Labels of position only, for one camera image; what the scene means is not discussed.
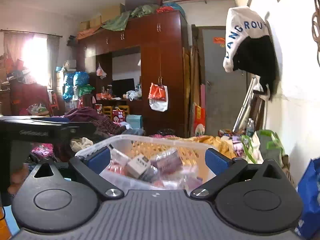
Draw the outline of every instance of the black circular pad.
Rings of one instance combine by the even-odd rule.
[[[253,233],[277,233],[295,226],[302,203],[294,188],[281,179],[259,178],[225,187],[215,203],[233,226]]]
[[[58,210],[70,204],[72,196],[61,189],[48,189],[38,193],[35,197],[35,204],[44,210]]]
[[[41,233],[65,232],[87,222],[99,200],[88,186],[52,177],[26,181],[15,196],[13,215],[20,227]]]

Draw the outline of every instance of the white wall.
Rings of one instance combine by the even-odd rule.
[[[112,58],[112,80],[134,78],[134,85],[139,84],[141,67],[138,66],[138,63],[140,59],[140,53]]]
[[[251,9],[271,26],[280,78],[267,106],[266,128],[278,133],[299,182],[311,158],[320,156],[320,67],[311,33],[313,0],[252,0]]]
[[[71,49],[67,47],[70,35],[76,35],[78,21],[71,17],[50,13],[15,4],[0,3],[0,29],[29,31],[61,35],[58,66],[71,58]],[[0,33],[0,55],[3,54],[3,33]]]
[[[228,10],[236,7],[235,0],[188,1],[178,3],[186,13],[188,22],[189,45],[192,45],[191,25],[225,26]]]

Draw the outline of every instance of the green cloth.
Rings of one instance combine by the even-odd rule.
[[[112,20],[108,20],[102,25],[102,28],[105,28],[110,31],[124,31],[129,17],[130,18],[140,18],[142,16],[155,13],[159,8],[159,5],[156,4],[146,4],[135,8],[133,11],[127,11],[117,16]]]
[[[159,5],[157,4],[145,4],[142,6],[139,6],[135,8],[132,13],[130,14],[130,17],[132,18],[140,18],[145,15],[153,14],[159,9]]]
[[[79,87],[79,97],[82,97],[82,95],[90,94],[92,90],[94,90],[94,87],[90,85]]]
[[[106,21],[101,27],[115,32],[124,31],[127,26],[130,13],[130,11],[124,12],[116,18]]]

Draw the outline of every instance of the gray door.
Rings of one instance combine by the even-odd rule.
[[[220,129],[232,130],[246,95],[246,72],[225,72],[222,63],[226,54],[225,30],[203,29],[206,81],[207,135],[217,135]]]

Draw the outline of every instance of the computer monitor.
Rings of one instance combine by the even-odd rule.
[[[123,94],[130,90],[134,90],[134,79],[121,79],[112,81],[112,93],[116,97],[122,98]]]

